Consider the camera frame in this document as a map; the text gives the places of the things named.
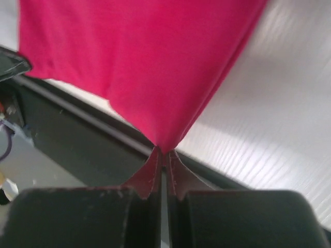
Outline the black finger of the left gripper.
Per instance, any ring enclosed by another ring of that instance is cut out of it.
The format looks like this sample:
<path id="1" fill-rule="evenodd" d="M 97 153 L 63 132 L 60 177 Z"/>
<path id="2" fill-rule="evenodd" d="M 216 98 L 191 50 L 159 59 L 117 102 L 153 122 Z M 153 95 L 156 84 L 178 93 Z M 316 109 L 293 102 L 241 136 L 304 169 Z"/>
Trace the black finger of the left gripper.
<path id="1" fill-rule="evenodd" d="M 9 49 L 1 47 L 0 81 L 31 71 L 32 66 L 25 57 Z"/>

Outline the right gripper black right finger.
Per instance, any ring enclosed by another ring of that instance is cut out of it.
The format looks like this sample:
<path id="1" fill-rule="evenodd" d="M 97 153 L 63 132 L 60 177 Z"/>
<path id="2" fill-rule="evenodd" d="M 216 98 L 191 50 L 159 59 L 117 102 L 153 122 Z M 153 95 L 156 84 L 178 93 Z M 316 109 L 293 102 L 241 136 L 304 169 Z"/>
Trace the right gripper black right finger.
<path id="1" fill-rule="evenodd" d="M 215 190 L 175 151 L 165 164 L 170 247 L 330 247 L 299 193 Z"/>

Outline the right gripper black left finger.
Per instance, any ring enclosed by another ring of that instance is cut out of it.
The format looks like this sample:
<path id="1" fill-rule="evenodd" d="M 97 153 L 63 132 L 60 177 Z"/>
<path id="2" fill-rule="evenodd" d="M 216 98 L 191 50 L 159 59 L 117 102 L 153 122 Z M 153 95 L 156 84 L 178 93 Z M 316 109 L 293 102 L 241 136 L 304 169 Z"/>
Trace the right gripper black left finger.
<path id="1" fill-rule="evenodd" d="M 160 247 L 162 153 L 125 183 L 29 189 L 11 203 L 1 247 Z"/>

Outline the magenta t-shirt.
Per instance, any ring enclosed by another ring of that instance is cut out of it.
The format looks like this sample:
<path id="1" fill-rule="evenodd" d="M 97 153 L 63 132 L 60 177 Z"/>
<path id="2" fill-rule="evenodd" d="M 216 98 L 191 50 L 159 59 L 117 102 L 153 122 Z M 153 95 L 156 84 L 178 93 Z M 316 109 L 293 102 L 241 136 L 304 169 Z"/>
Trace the magenta t-shirt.
<path id="1" fill-rule="evenodd" d="M 109 101 L 163 152 L 236 62 L 266 1 L 19 1 L 29 76 Z"/>

